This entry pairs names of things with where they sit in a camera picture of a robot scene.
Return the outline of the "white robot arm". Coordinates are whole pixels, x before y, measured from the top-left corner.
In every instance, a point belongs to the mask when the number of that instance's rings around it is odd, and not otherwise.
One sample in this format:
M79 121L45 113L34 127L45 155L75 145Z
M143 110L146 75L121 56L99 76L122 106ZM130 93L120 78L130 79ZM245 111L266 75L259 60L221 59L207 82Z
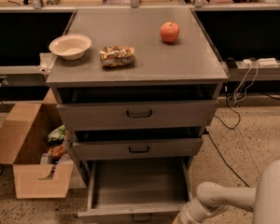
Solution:
M173 224L202 224L233 206L253 213L252 224L280 224L280 160L270 163L255 188L227 188L203 182Z

